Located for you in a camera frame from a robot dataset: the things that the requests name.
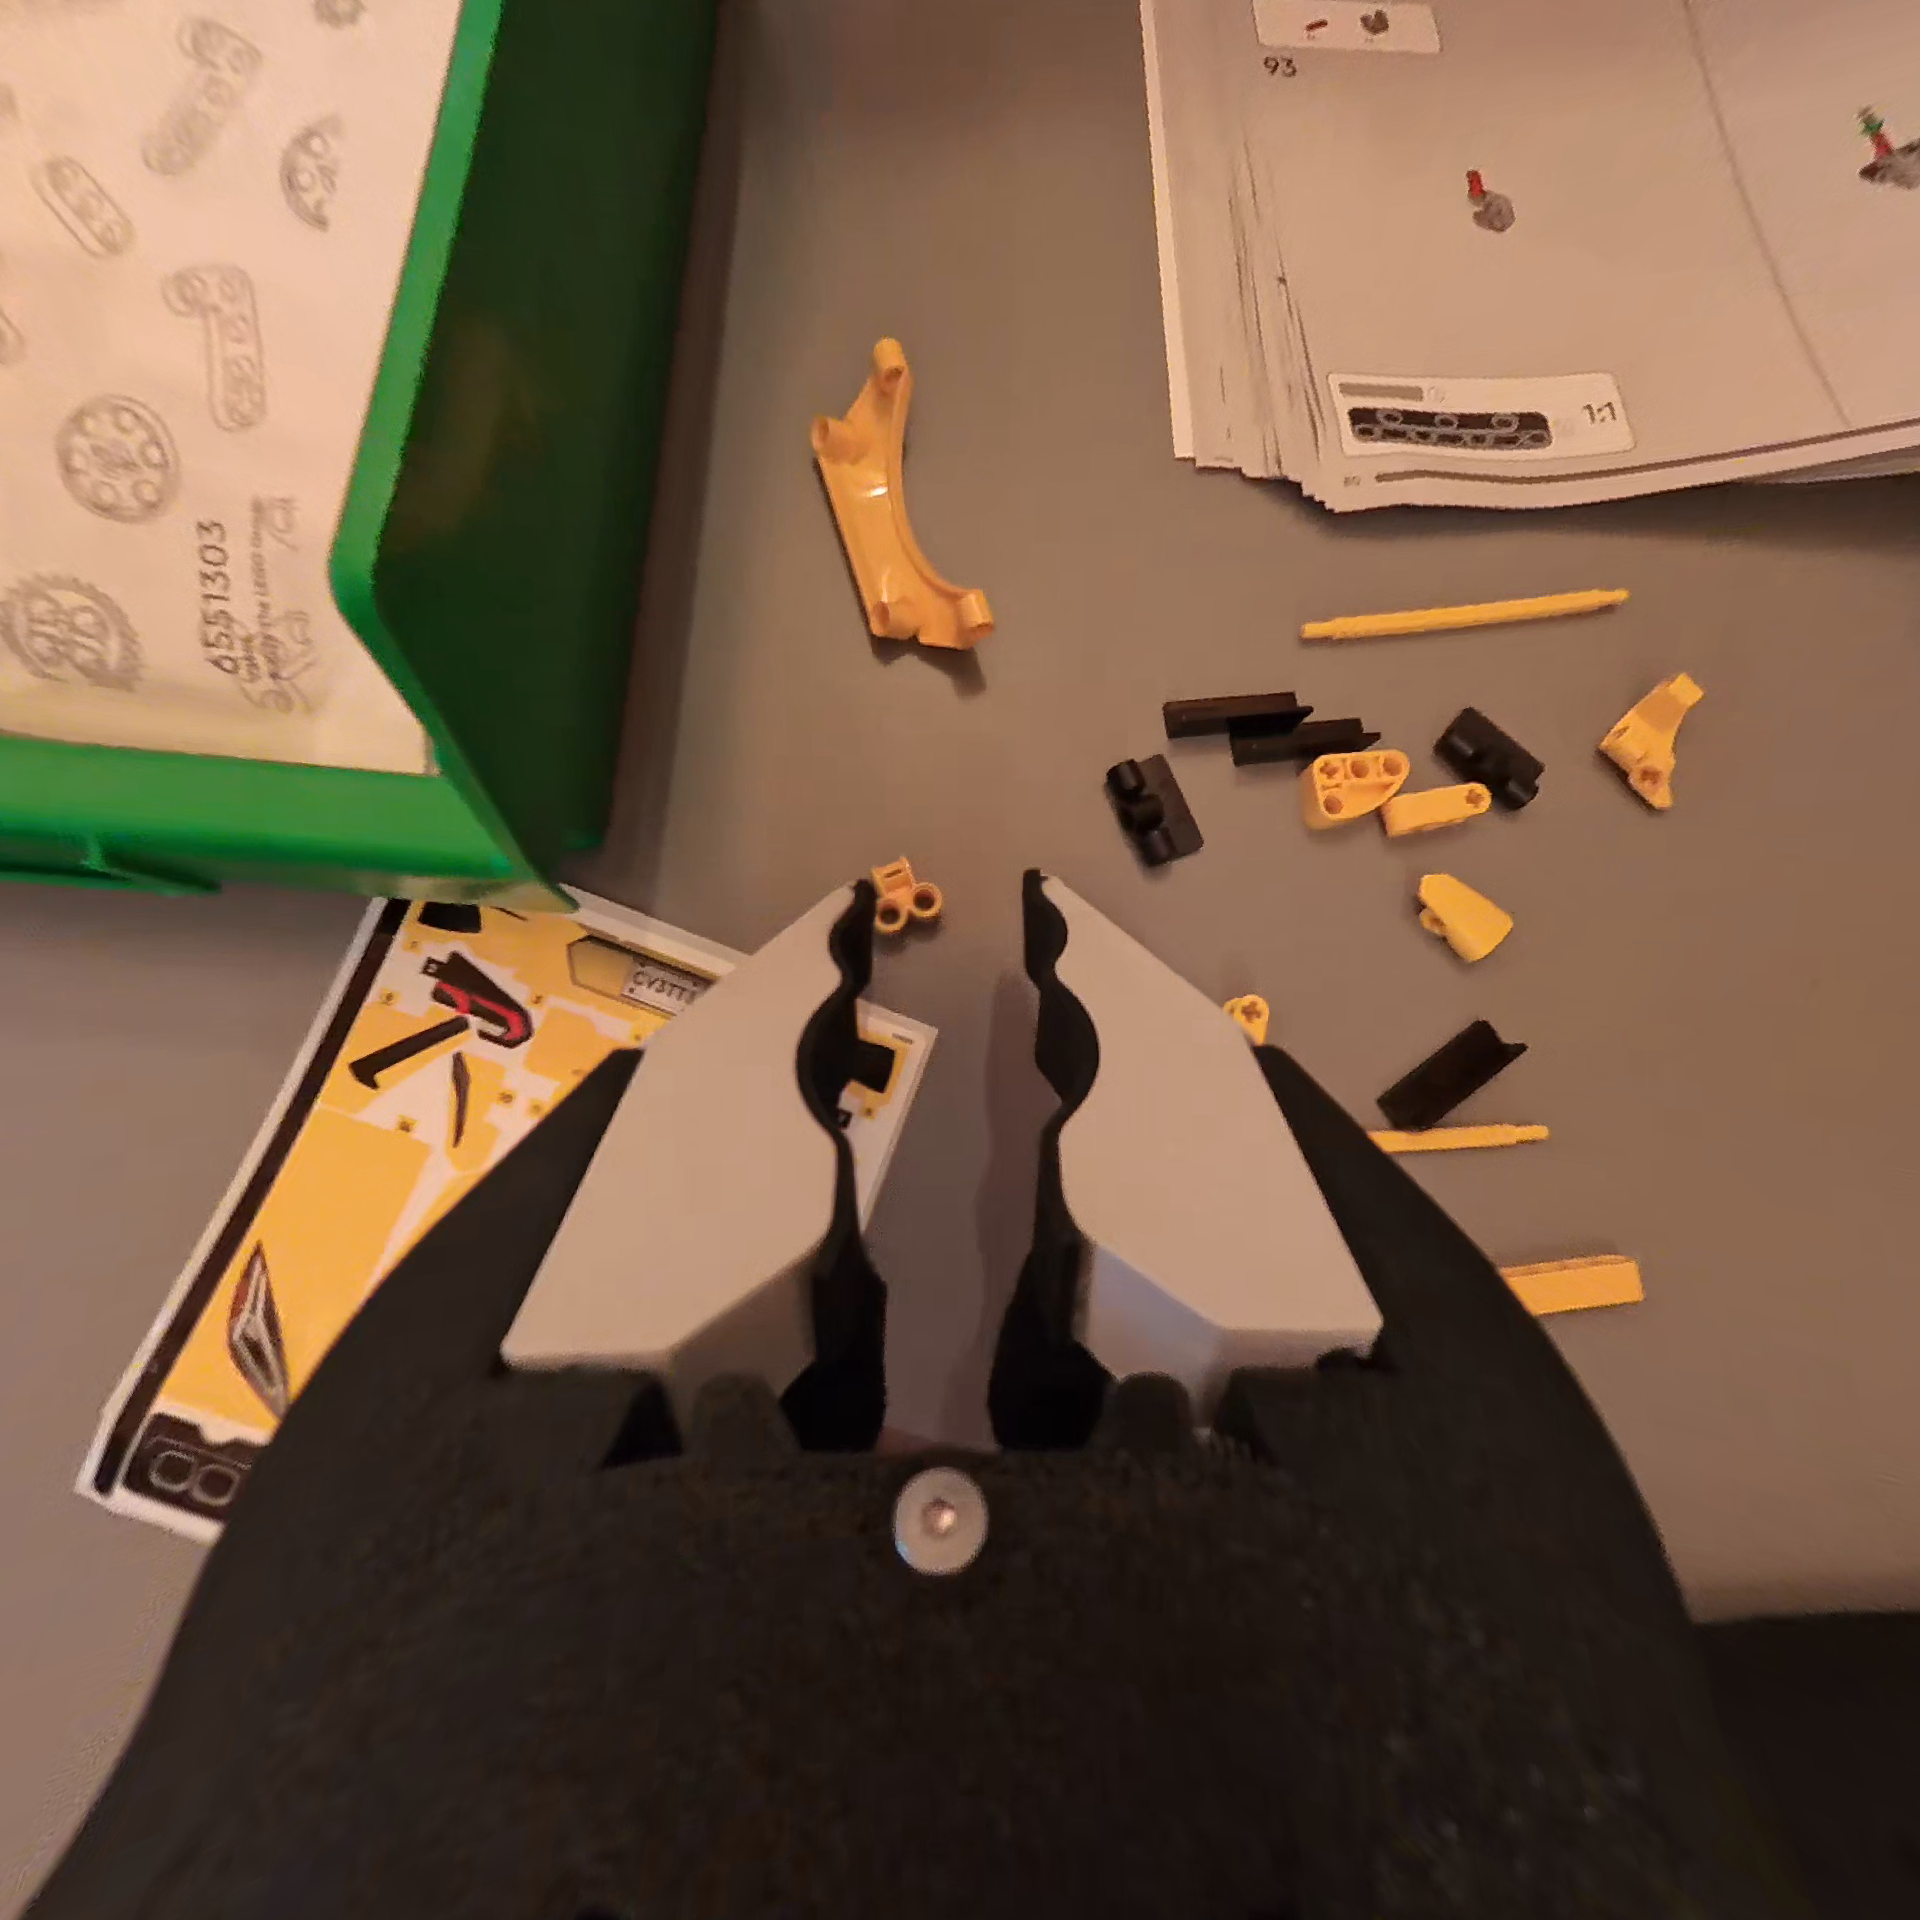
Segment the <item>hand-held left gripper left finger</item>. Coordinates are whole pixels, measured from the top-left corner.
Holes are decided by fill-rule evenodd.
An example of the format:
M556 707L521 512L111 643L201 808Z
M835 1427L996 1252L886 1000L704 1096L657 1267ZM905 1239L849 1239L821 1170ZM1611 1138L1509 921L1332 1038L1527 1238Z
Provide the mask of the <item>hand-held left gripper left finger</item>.
M504 1365L637 1366L677 1400L717 1378L788 1394L877 1366L869 964L872 889L835 887L641 1041Z

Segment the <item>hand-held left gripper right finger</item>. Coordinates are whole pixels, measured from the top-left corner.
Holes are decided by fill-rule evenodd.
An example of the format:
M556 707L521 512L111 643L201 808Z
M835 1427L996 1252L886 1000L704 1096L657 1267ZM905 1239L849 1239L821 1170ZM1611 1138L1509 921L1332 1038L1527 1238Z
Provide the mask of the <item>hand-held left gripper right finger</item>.
M1038 995L1038 1311L1094 1371L1227 1385L1367 1354L1379 1305L1255 1041L1061 876L1020 876Z

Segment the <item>grey desk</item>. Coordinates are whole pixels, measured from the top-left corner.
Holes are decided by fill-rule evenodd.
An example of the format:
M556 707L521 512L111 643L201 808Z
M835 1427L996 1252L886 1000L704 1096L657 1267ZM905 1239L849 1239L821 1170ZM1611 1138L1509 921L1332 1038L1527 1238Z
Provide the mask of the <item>grey desk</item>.
M1332 513L1168 454L1132 4L726 4L602 896L757 947L909 855L946 917L877 958L939 1028L869 1232L905 1442L985 1442L1046 1088L1020 870L1067 876L1357 1117L1485 1019L1475 1117L1549 1147L1411 1158L1505 1266L1631 1256L1549 1322L1693 1613L1916 1611L1916 479ZM810 456L894 337L901 508L991 635L869 635ZM1625 589L1616 609L1307 643L1302 624ZM1602 736L1658 685L1672 800ZM1463 707L1537 800L1311 834L1296 763L1166 736L1292 691L1407 759ZM1202 849L1142 870L1108 804L1166 753ZM1418 921L1444 874L1511 914Z

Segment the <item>colourful printed leaflet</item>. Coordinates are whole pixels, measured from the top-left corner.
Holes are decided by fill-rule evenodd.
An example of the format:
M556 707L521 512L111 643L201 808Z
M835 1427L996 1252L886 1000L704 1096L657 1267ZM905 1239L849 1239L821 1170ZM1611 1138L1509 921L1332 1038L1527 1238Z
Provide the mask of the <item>colourful printed leaflet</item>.
M376 902L101 1411L77 1495L213 1540L365 1293L602 1060L637 1050L735 964L594 896L568 914Z

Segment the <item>scattered yellow black bricks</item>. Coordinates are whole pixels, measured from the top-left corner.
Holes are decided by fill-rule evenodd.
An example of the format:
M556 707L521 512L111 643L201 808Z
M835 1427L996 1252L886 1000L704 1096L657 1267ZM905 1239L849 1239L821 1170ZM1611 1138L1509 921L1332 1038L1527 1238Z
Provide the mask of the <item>scattered yellow black bricks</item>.
M849 417L810 422L810 456L844 545L851 589L869 635L883 643L918 643L932 651L971 651L991 635L991 609L979 589L939 575L909 530L901 508L901 428L916 377L894 337L872 345L872 371ZM1509 602L1351 613L1302 624L1307 643L1407 640L1441 631L1485 631L1515 624L1581 619L1616 609L1625 589L1564 589ZM1658 685L1607 736L1602 753L1625 788L1665 808L1672 800L1672 724L1701 700L1690 676ZM1296 763L1302 821L1311 834L1379 821L1387 836L1460 830L1485 817L1493 804L1526 808L1537 800L1542 763L1500 733L1482 711L1463 716L1437 742L1437 753L1463 776L1451 788L1403 790L1407 759L1374 748L1374 733L1338 716L1311 724L1311 705L1292 691L1168 700L1166 736L1230 742L1237 763ZM1202 849L1186 790L1166 753L1119 759L1098 788L1116 812L1142 870L1161 870ZM1482 958L1511 932L1493 899L1444 874L1418 881L1418 921L1444 940L1460 958ZM1270 1007L1255 992L1224 1000L1224 1012L1250 1041L1270 1038ZM1493 1085L1526 1048L1500 1041L1485 1021L1466 1026L1403 1085L1379 1096L1391 1120L1367 1132L1391 1158L1511 1148L1549 1141L1545 1125L1441 1125L1463 1098ZM1573 1267L1618 1267L1625 1276L1573 1283ZM1545 1260L1515 1267L1519 1299L1532 1316L1598 1311L1641 1301L1642 1283L1625 1256Z

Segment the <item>green storage bin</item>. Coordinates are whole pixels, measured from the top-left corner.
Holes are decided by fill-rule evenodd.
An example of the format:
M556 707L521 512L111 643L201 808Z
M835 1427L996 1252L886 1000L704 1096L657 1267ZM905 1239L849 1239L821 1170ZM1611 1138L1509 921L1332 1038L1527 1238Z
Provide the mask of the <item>green storage bin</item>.
M331 555L426 776L2 736L2 881L564 912L602 845L721 4L459 4Z

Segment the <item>closed instruction booklet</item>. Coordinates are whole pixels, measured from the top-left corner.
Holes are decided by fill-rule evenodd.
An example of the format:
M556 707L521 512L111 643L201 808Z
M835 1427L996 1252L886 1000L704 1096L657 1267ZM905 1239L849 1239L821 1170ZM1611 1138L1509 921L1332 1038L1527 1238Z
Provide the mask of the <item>closed instruction booklet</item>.
M1910 0L1161 0L1172 456L1335 513L1916 479Z

